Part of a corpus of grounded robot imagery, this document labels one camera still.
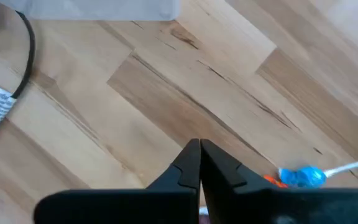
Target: blue candy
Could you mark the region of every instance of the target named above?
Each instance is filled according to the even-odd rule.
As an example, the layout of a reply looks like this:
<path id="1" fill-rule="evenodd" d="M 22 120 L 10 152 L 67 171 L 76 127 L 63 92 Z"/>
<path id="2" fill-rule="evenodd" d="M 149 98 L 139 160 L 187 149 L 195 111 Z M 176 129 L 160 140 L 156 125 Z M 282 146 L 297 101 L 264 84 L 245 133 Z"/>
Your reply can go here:
<path id="1" fill-rule="evenodd" d="M 280 169 L 280 179 L 291 187 L 318 188 L 327 177 L 324 172 L 315 166 L 306 166 L 299 170 Z"/>

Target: laminate floor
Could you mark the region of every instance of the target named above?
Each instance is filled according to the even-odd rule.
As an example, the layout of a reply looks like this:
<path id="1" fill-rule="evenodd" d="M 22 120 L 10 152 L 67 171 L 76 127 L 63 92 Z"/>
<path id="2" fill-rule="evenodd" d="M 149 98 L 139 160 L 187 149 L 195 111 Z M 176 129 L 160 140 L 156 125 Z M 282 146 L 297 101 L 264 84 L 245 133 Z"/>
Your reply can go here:
<path id="1" fill-rule="evenodd" d="M 146 187 L 191 138 L 261 175 L 358 160 L 358 1 L 182 0 L 170 22 L 32 25 L 34 76 L 0 126 L 0 223 L 32 223 L 64 189 Z M 1 7 L 6 90 L 28 44 Z M 326 187 L 358 187 L 358 169 Z"/>

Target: lollipop stick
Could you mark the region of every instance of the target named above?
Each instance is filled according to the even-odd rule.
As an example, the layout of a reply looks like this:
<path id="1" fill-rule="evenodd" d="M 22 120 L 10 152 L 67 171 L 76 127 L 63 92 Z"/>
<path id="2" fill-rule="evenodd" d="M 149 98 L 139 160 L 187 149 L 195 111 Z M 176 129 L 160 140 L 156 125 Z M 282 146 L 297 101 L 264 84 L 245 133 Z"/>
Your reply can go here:
<path id="1" fill-rule="evenodd" d="M 347 171 L 347 170 L 354 169 L 354 168 L 357 168 L 357 167 L 358 167 L 358 162 L 353 162 L 353 163 L 348 164 L 348 165 L 344 165 L 344 166 L 341 166 L 341 167 L 326 170 L 326 171 L 324 171 L 324 174 L 325 174 L 325 176 L 327 178 L 329 178 L 329 177 L 332 177 L 333 175 L 335 175 L 335 174 L 337 174 L 339 172 Z"/>

